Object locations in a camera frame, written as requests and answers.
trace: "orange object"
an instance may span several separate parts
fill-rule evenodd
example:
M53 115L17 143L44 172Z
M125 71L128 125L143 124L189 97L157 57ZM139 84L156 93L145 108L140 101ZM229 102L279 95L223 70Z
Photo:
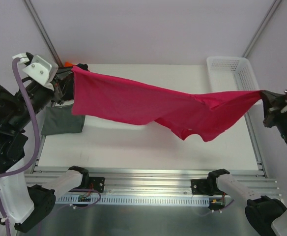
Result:
M65 66L65 67L68 67L68 66L74 66L74 65L75 65L75 64L72 64L72 63L69 63L69 62L66 61L64 66Z

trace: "white wall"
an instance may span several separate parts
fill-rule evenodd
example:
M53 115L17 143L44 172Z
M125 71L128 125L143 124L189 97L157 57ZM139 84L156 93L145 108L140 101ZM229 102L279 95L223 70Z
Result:
M0 84L11 93L18 90L12 70L12 56L29 51L49 56L44 42L21 0L0 0ZM26 143L26 157L33 152L33 130L26 127L29 140Z
M287 0L249 58L261 89L283 93L287 89ZM258 126L258 136L271 176L276 177L287 202L287 146L276 128L262 125L262 108L252 109Z
M238 56L273 0L36 0L62 60L206 65Z

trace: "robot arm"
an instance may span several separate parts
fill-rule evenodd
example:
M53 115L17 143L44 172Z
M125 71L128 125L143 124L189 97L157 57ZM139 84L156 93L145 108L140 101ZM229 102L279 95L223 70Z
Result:
M213 195L222 191L245 208L245 215L261 236L287 236L287 208L278 199L261 196L238 182L227 170L210 172L199 192Z
M25 64L23 71L31 80L26 87L35 114L49 102L62 103L63 92L73 83L71 67L58 68L38 55L20 54L18 64ZM30 122L30 115L21 92L14 96L0 85L0 174L23 167L23 146L27 137L23 128ZM43 186L27 187L24 173L0 178L0 200L10 225L23 233L30 230L53 209L55 201L73 188L87 188L88 171L79 167ZM0 214L0 224L6 218Z

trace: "black cable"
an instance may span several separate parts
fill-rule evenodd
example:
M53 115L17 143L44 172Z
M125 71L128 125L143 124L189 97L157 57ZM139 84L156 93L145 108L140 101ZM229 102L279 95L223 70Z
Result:
M21 81L22 81L22 83L24 83L24 82L29 81L29 80L32 80L32 78L31 77L26 77L26 78L22 79Z
M59 70L62 70L62 69L71 69L71 68L73 68L73 66L62 66L62 67L59 67L58 69Z
M66 73L66 72L71 72L71 68L70 68L70 70L64 70L64 71L62 71L62 72L57 72L56 74L59 75L59 74L63 74L63 73Z

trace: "aluminum frame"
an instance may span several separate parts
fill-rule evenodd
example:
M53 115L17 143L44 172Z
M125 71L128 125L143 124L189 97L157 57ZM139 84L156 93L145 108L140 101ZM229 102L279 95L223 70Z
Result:
M25 6L31 15L38 31L42 35L48 49L54 60L62 65L62 62L53 46L40 18L31 2L23 0ZM263 34L268 23L278 10L283 0L274 0L273 4L266 13L259 28L254 34L252 40L247 46L243 57L249 57L256 43ZM238 181L243 182L247 187L259 192L262 195L281 199L281 193L275 179L267 178L267 171L264 166L263 156L258 147L258 141L255 136L254 126L249 113L245 115L245 120L249 130L252 146L255 152L258 171L234 170L231 173ZM26 174L26 181L29 185L43 184L51 181L61 174L67 168L62 167L39 167L39 159L44 147L45 136L41 137L40 153L37 161L33 164L30 174ZM130 195L165 195L165 196L186 196L191 195L190 179L206 178L208 171L203 170L125 170L125 169L101 169L89 168L92 176L101 176L106 178L105 194L130 194Z

